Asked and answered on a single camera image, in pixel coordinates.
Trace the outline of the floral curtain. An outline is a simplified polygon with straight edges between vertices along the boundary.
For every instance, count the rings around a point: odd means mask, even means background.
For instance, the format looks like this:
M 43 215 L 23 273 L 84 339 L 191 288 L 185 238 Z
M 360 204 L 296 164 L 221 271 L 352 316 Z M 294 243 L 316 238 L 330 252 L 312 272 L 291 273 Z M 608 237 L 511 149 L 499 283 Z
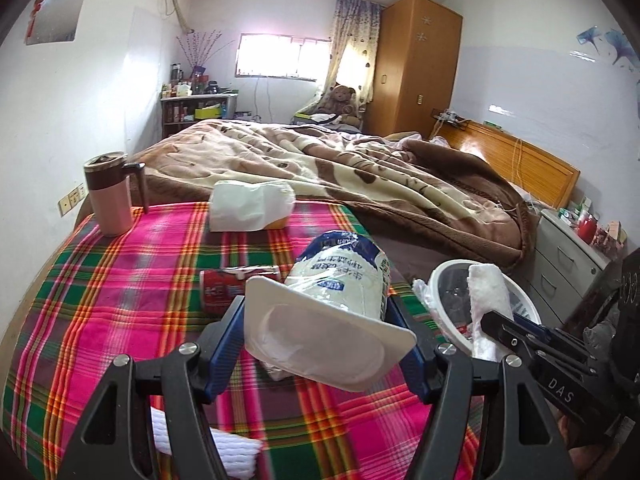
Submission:
M 383 7 L 369 0 L 336 0 L 324 93 L 341 84 L 355 90 L 357 110 L 373 98 Z

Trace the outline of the pink brown travel mug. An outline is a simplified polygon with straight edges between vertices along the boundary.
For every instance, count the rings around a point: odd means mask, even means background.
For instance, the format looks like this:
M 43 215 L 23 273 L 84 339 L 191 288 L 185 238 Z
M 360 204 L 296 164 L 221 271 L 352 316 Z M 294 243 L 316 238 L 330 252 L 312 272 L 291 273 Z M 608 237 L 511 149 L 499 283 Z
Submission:
M 109 152 L 85 162 L 84 174 L 94 218 L 103 235 L 125 234 L 134 224 L 130 176 L 137 180 L 143 211 L 149 212 L 144 162 L 130 162 L 125 152 Z

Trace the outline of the tissue pack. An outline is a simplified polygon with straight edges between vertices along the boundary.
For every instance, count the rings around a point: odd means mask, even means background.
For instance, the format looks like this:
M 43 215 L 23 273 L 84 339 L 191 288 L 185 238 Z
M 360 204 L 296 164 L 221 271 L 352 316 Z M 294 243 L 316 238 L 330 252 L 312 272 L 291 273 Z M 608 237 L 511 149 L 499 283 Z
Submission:
M 294 190 L 285 182 L 219 181 L 209 197 L 209 231 L 258 232 L 285 228 L 295 201 Z

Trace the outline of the brown beige blanket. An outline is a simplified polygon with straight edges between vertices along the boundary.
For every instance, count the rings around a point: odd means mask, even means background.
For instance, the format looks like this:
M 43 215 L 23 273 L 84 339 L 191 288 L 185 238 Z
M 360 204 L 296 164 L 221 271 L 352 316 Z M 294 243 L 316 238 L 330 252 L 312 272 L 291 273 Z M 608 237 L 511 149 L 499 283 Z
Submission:
M 474 155 L 321 126 L 209 119 L 134 154 L 153 205 L 207 200 L 215 183 L 283 181 L 347 206 L 373 235 L 511 270 L 534 250 L 537 216 Z

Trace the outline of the grey drawer nightstand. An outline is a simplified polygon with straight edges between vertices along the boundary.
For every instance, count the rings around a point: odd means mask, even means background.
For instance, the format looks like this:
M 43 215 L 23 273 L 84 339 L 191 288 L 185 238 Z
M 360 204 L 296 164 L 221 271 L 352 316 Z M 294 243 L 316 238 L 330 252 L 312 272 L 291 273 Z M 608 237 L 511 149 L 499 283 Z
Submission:
M 541 211 L 536 245 L 518 278 L 547 326 L 561 326 L 611 260 L 584 242 L 553 209 Z

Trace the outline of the red white small box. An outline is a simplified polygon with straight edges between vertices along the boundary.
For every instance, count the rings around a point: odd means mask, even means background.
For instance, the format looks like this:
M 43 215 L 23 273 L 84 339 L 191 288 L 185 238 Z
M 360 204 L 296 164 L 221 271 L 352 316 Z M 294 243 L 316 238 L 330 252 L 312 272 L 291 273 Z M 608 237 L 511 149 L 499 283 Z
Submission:
M 245 294 L 246 282 L 254 276 L 282 281 L 277 266 L 232 266 L 201 270 L 198 274 L 201 307 L 210 315 L 223 315 L 236 296 Z

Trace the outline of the cluttered shelf desk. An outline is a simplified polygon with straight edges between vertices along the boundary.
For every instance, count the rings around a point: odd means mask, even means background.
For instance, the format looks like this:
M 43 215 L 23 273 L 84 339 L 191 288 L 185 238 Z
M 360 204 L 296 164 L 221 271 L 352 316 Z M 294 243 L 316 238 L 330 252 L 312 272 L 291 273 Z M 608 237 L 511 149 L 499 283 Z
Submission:
M 239 92 L 220 88 L 202 70 L 186 78 L 180 63 L 171 65 L 169 81 L 160 90 L 162 138 L 205 119 L 233 119 Z

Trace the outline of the decorative branch vase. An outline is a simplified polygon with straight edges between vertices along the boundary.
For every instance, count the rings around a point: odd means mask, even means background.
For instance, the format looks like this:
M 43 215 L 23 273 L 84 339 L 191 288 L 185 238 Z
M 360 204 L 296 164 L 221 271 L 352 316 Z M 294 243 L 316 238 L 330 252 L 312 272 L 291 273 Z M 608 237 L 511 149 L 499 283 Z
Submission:
M 206 64 L 217 53 L 231 47 L 234 40 L 223 40 L 224 33 L 214 29 L 211 32 L 189 32 L 177 37 L 181 52 L 191 67 L 191 78 L 205 74 Z

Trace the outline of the red cup on nightstand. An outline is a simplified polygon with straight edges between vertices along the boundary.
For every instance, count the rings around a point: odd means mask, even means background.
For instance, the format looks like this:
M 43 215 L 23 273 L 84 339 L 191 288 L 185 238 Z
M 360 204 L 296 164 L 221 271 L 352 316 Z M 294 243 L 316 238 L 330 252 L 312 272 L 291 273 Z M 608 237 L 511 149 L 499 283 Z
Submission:
M 593 214 L 583 211 L 578 219 L 576 233 L 586 244 L 590 245 L 596 235 L 598 222 Z

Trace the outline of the white trash bin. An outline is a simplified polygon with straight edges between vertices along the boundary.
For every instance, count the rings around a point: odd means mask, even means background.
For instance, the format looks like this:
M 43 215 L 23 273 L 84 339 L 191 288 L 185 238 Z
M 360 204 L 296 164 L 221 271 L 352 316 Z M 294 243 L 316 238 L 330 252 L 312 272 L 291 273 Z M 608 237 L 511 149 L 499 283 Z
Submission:
M 413 282 L 413 291 L 440 332 L 456 347 L 470 356 L 472 344 L 471 297 L 468 289 L 469 267 L 472 260 L 454 259 L 441 263 L 426 283 Z M 510 308 L 514 318 L 518 315 L 540 325 L 542 319 L 533 301 L 520 285 L 503 274 L 509 292 Z

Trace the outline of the wall power socket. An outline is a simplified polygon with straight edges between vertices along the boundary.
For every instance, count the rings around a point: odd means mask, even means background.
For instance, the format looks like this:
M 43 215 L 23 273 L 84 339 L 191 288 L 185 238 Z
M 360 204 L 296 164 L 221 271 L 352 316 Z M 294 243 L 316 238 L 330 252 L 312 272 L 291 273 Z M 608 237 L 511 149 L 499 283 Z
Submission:
M 61 217 L 66 216 L 71 210 L 78 206 L 86 197 L 85 185 L 78 184 L 69 193 L 58 200 L 58 212 Z

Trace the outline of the brown teddy bear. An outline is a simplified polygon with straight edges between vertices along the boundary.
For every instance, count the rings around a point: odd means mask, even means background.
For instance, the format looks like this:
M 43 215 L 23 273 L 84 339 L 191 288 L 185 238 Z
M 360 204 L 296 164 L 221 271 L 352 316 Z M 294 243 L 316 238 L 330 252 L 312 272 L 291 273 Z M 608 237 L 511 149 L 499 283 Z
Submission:
M 315 115 L 322 116 L 325 124 L 345 124 L 360 128 L 361 119 L 356 107 L 356 90 L 354 88 L 338 84 L 329 91 L 329 94 L 321 100 Z

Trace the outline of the red chinese knot ornament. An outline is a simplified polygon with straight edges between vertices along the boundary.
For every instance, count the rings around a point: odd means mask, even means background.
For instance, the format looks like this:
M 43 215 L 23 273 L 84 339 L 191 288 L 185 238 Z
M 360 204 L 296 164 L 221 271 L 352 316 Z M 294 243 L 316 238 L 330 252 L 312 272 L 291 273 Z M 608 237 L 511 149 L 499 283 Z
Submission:
M 45 1 L 46 0 L 34 1 L 32 12 L 30 12 L 30 20 L 29 20 L 27 34 L 26 34 L 26 41 L 28 44 L 30 44 L 32 41 L 35 40 L 35 36 L 36 36 L 35 28 L 36 28 L 37 16 L 38 16 L 38 13 L 41 11 Z

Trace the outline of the white blue yogurt cup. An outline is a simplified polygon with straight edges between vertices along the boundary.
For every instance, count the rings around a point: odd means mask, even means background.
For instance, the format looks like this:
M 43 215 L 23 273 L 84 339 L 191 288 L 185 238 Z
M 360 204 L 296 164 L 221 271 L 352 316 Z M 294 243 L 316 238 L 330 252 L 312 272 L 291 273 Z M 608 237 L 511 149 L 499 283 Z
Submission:
M 285 373 L 366 390 L 416 345 L 411 330 L 386 322 L 389 289 L 390 262 L 377 244 L 353 232 L 325 232 L 283 282 L 246 282 L 245 348 Z

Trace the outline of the wooden headboard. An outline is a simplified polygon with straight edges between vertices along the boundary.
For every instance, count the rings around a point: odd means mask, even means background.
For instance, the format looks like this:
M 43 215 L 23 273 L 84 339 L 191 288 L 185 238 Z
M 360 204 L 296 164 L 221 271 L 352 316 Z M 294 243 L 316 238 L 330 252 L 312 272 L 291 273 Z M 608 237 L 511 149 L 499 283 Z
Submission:
M 568 204 L 580 176 L 577 168 L 558 156 L 472 120 L 464 125 L 445 122 L 437 135 L 452 148 L 484 159 L 503 179 L 552 208 Z

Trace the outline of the wooden wardrobe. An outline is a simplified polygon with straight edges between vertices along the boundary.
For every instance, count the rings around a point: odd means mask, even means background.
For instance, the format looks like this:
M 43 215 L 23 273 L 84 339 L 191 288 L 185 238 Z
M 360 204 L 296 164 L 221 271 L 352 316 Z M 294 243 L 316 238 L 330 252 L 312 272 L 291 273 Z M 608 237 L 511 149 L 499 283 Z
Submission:
M 383 10 L 364 132 L 431 134 L 435 113 L 451 102 L 462 22 L 432 0 L 398 0 Z

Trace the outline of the wall mirror panel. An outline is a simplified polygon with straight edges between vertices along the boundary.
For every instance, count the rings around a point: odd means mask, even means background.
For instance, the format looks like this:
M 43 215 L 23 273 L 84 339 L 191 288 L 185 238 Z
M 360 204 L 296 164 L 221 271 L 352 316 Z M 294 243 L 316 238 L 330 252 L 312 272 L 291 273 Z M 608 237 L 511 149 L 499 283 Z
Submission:
M 38 13 L 35 40 L 30 44 L 52 44 L 75 40 L 79 15 L 84 0 L 46 0 Z

